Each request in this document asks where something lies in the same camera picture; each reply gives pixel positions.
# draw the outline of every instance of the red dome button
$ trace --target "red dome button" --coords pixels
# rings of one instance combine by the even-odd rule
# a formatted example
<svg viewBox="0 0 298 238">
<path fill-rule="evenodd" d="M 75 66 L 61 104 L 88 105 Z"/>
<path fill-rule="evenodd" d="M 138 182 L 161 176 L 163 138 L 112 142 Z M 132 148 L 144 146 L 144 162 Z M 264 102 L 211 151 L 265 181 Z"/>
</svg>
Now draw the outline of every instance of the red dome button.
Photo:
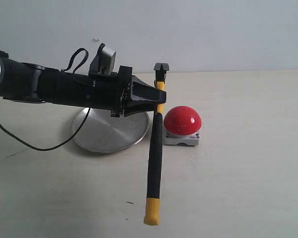
<svg viewBox="0 0 298 238">
<path fill-rule="evenodd" d="M 164 127 L 172 134 L 191 135 L 202 126 L 199 114 L 191 107 L 179 106 L 164 117 Z"/>
</svg>

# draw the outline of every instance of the silver disc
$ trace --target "silver disc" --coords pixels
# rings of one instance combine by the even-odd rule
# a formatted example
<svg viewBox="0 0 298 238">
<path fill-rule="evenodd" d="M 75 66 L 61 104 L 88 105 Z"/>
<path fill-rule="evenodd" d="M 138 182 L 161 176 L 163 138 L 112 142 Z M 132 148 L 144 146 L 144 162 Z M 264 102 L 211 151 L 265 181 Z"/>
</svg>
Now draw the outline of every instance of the silver disc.
<svg viewBox="0 0 298 238">
<path fill-rule="evenodd" d="M 88 108 L 82 110 L 72 123 L 72 134 L 82 123 Z M 129 117 L 110 117 L 110 111 L 91 109 L 84 126 L 74 137 L 82 148 L 96 153 L 113 153 L 127 149 L 143 139 L 150 125 L 147 113 Z"/>
</svg>

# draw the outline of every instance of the table surface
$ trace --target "table surface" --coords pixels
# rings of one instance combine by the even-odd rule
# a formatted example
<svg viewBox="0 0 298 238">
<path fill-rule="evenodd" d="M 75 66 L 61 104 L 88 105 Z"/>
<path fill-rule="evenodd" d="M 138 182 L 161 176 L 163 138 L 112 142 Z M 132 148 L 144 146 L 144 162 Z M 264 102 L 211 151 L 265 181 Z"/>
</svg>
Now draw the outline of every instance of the table surface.
<svg viewBox="0 0 298 238">
<path fill-rule="evenodd" d="M 298 70 L 170 73 L 166 90 L 165 111 L 191 106 L 204 128 L 200 146 L 163 148 L 160 226 L 143 224 L 149 134 L 96 155 L 0 130 L 0 237 L 298 238 Z M 79 111 L 0 99 L 2 124 L 40 147 Z"/>
</svg>

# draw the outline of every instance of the white wall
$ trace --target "white wall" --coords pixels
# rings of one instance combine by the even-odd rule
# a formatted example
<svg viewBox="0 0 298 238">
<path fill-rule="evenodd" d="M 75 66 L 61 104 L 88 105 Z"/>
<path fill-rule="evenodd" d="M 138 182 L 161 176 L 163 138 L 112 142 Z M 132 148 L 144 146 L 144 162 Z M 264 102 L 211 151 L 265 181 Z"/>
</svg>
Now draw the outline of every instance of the white wall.
<svg viewBox="0 0 298 238">
<path fill-rule="evenodd" d="M 66 67 L 98 37 L 150 72 L 298 68 L 298 0 L 0 0 L 0 49 Z M 86 65 L 81 72 L 87 72 Z"/>
</svg>

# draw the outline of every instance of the black rubber grip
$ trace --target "black rubber grip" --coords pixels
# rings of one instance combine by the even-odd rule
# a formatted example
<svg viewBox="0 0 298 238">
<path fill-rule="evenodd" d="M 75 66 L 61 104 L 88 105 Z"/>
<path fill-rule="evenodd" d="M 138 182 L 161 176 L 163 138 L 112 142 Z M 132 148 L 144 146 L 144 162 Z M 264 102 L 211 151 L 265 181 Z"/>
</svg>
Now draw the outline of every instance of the black rubber grip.
<svg viewBox="0 0 298 238">
<path fill-rule="evenodd" d="M 159 198 L 162 166 L 162 114 L 153 117 L 149 149 L 147 197 Z"/>
</svg>

